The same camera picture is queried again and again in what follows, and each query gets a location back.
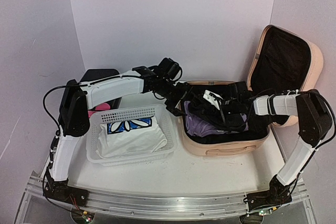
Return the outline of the pink hard-shell suitcase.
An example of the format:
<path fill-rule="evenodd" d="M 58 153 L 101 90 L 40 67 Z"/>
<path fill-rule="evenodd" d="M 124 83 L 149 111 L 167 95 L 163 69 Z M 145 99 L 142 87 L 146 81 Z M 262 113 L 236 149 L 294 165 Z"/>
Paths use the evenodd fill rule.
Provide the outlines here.
<path fill-rule="evenodd" d="M 267 110 L 258 115 L 254 104 L 269 96 L 314 88 L 323 68 L 323 54 L 314 43 L 269 25 L 262 32 L 246 81 L 191 81 L 195 98 L 182 103 L 182 143 L 198 156 L 230 156 L 257 149 L 271 126 L 298 122 L 295 115 Z"/>

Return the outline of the white t-shirt blue print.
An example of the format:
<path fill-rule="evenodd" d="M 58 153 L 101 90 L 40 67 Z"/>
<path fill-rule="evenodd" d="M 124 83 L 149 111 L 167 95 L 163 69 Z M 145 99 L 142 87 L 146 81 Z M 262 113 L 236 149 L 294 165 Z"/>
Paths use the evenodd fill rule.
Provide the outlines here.
<path fill-rule="evenodd" d="M 100 125 L 96 153 L 100 158 L 151 154 L 167 145 L 156 117 Z"/>

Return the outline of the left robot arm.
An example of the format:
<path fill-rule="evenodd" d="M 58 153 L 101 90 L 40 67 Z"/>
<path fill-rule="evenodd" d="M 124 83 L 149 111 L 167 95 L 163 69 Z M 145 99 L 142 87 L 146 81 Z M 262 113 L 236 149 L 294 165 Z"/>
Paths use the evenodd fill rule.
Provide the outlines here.
<path fill-rule="evenodd" d="M 166 109 L 174 116 L 183 113 L 178 104 L 192 94 L 192 86 L 179 82 L 180 65 L 171 58 L 164 58 L 157 66 L 139 66 L 130 71 L 97 80 L 78 82 L 69 80 L 65 85 L 48 91 L 63 89 L 55 138 L 50 147 L 46 171 L 50 193 L 59 201 L 70 197 L 69 167 L 75 147 L 90 129 L 89 110 L 111 100 L 128 95 L 152 92 L 165 99 Z"/>

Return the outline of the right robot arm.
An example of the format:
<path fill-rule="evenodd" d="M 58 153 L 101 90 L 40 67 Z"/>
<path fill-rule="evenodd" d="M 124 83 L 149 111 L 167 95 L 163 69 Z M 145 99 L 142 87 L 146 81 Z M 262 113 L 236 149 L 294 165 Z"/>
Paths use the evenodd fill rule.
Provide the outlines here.
<path fill-rule="evenodd" d="M 293 191 L 313 156 L 335 139 L 335 113 L 317 89 L 255 95 L 245 101 L 257 116 L 295 116 L 298 120 L 296 143 L 283 167 L 270 180 L 268 189 L 248 193 L 244 199 L 252 213 L 292 201 Z"/>

